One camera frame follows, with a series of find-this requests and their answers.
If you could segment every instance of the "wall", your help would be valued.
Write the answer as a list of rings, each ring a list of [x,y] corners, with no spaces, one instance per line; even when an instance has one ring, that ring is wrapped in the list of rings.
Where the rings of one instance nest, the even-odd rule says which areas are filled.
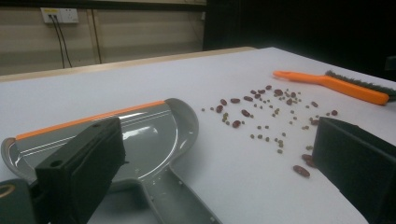
[[[79,23],[61,28],[71,64],[84,66],[200,51],[201,15],[79,9]],[[57,34],[40,8],[0,7],[0,76],[61,68]]]

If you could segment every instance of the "electrical outlet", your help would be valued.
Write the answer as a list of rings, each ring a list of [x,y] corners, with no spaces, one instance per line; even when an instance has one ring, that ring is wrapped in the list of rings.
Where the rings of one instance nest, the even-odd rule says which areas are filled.
[[[43,15],[44,23],[52,23],[50,15],[52,17],[56,16],[58,22],[62,22],[61,10],[59,8],[42,7],[41,14]]]
[[[63,23],[77,23],[78,15],[75,8],[60,8]]]

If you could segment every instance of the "black object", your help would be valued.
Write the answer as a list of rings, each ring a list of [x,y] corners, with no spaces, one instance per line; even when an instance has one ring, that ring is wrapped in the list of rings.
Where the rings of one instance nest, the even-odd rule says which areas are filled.
[[[396,223],[395,146],[357,125],[320,118],[313,159],[369,223]]]
[[[42,161],[31,186],[0,183],[0,223],[87,223],[124,163],[120,119],[97,122]]]

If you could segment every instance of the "gray dustpan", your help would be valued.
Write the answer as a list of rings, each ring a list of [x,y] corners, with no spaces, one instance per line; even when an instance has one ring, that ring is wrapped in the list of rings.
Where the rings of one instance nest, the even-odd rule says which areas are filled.
[[[120,118],[128,162],[113,178],[111,190],[140,186],[159,223],[221,223],[172,168],[172,161],[188,150],[198,135],[195,113],[178,99],[8,138],[2,144],[3,160],[16,175],[33,182],[40,162],[97,120],[111,117]]]

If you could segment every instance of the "dustpan handle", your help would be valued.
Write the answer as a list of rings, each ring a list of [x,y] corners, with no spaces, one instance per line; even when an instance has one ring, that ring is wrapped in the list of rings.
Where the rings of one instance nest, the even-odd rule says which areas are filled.
[[[148,203],[162,224],[220,224],[218,218],[169,167],[143,184]]]

